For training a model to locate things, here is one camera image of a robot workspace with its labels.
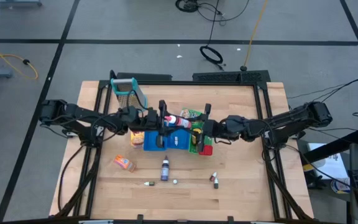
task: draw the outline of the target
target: gray floor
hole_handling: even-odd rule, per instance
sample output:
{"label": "gray floor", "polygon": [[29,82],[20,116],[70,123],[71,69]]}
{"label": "gray floor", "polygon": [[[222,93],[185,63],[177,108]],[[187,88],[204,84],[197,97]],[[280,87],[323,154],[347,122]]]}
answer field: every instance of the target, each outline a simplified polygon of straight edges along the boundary
{"label": "gray floor", "polygon": [[[215,0],[206,0],[215,4]],[[227,17],[245,1],[221,1]],[[1,9],[0,39],[59,39],[73,0],[43,1],[44,6]],[[68,34],[69,39],[207,39],[211,23],[197,13],[178,11],[174,0],[81,0]],[[358,25],[358,1],[347,1]],[[214,39],[247,40],[263,1],[251,0],[246,12],[225,26],[216,25]],[[357,41],[339,1],[269,1],[259,25],[257,40]],[[247,46],[213,45],[224,57],[227,71],[244,63]],[[28,58],[38,69],[37,81],[19,74],[0,80],[0,201],[23,143],[30,119],[47,76],[57,44],[0,44],[0,51]],[[108,77],[116,72],[168,73],[174,80],[191,80],[195,72],[217,72],[193,44],[66,44],[47,98],[76,102],[83,80]],[[32,71],[10,59],[26,74]],[[0,60],[0,67],[6,67]],[[295,96],[358,78],[358,46],[253,45],[250,70],[269,70],[274,82],[284,82]],[[314,99],[289,100],[291,106]],[[330,128],[358,128],[358,83],[327,100],[334,121]],[[347,131],[332,131],[343,136]],[[308,132],[305,140],[329,142],[333,138]],[[37,128],[32,139],[5,220],[43,218],[48,215],[65,140]],[[346,221],[344,202],[315,193],[311,201],[316,218]]]}

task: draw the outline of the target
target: wooden table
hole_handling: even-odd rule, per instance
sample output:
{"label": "wooden table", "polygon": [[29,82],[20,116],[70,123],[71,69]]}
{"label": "wooden table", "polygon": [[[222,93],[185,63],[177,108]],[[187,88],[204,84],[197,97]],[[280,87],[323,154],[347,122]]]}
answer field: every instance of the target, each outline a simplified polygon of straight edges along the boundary
{"label": "wooden table", "polygon": [[[282,83],[267,83],[273,115],[288,111]],[[255,97],[250,86],[186,86],[141,85],[149,106],[158,108],[164,99],[168,111],[180,114],[183,107],[203,111],[205,103],[212,104],[211,119],[220,121],[230,114],[257,119]],[[98,82],[83,82],[78,106],[93,110]],[[265,103],[260,91],[262,109]],[[111,97],[109,112],[118,109],[118,102]],[[290,140],[289,145],[296,146]],[[69,139],[62,162],[79,148],[78,138]],[[145,220],[274,220],[265,164],[261,158],[262,141],[238,140],[231,146],[214,144],[212,156],[199,156],[187,151],[170,149],[162,152],[145,152],[130,146],[130,134],[116,136],[104,142],[96,182],[92,218],[136,219],[143,214]],[[72,160],[65,173],[62,188],[64,204],[78,186],[84,151]],[[135,172],[122,170],[113,163],[117,154],[137,164]],[[160,170],[163,158],[170,160],[170,181],[161,182]],[[299,154],[290,148],[281,150],[287,189],[299,206],[313,216]],[[219,189],[213,189],[209,177],[218,172]],[[144,182],[155,181],[153,187]],[[57,210],[57,190],[50,214]],[[282,197],[278,189],[278,201]],[[84,193],[83,205],[88,194]],[[279,203],[284,217],[282,203]]]}

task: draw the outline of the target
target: orange bottle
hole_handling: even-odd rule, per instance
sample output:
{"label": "orange bottle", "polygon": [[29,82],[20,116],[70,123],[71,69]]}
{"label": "orange bottle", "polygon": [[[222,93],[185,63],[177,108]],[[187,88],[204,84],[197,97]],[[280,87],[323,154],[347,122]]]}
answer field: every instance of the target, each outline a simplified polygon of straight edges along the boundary
{"label": "orange bottle", "polygon": [[133,162],[129,161],[128,159],[125,159],[122,155],[117,155],[114,159],[114,162],[120,165],[123,169],[128,170],[129,172],[133,172],[136,167]]}

